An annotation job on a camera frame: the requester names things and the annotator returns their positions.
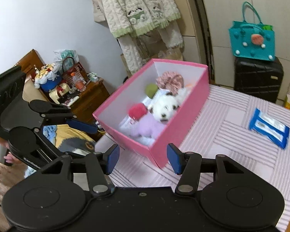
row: screw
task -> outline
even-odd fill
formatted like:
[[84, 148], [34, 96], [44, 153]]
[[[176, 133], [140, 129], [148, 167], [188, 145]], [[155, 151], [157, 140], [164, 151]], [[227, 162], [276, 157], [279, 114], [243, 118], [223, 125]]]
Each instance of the screw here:
[[95, 193], [100, 194], [106, 192], [108, 190], [108, 187], [106, 185], [96, 185], [92, 188], [92, 190]]
[[190, 185], [180, 185], [178, 187], [178, 191], [182, 192], [182, 193], [189, 193], [193, 190], [193, 187]]

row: blue package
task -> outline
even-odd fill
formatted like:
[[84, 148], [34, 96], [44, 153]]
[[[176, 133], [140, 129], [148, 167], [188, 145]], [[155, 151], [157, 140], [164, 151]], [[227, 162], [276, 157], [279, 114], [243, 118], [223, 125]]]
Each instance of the blue package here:
[[287, 146], [290, 128], [264, 114], [257, 108], [249, 123], [249, 130], [255, 130], [258, 133], [266, 135], [282, 149], [285, 149]]

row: cardboard box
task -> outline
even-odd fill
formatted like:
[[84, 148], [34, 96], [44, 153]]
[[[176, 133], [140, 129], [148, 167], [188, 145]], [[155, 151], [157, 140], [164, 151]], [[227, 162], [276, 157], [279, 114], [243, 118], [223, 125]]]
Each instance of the cardboard box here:
[[[119, 124], [127, 116], [129, 108], [142, 102], [147, 96], [145, 87], [155, 83], [166, 71], [175, 71], [184, 78], [185, 85], [194, 85], [175, 116], [163, 132], [149, 147], [127, 137], [119, 131]], [[119, 87], [94, 113], [95, 119], [103, 126], [117, 144], [146, 156], [162, 168], [168, 162], [166, 147], [169, 143], [180, 146], [209, 95], [208, 67], [192, 62], [152, 59], [136, 74]]]

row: black suitcase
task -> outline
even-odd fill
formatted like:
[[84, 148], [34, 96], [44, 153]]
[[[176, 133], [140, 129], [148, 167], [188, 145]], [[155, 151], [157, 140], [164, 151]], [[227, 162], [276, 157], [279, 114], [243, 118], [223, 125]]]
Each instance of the black suitcase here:
[[236, 57], [234, 90], [276, 103], [284, 69], [274, 61]]

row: pink circle patch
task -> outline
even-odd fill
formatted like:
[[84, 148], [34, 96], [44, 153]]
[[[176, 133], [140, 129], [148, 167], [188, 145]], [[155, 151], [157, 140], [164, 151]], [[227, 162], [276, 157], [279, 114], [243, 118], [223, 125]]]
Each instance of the pink circle patch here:
[[255, 45], [262, 45], [264, 42], [264, 37], [259, 34], [252, 34], [251, 42]]

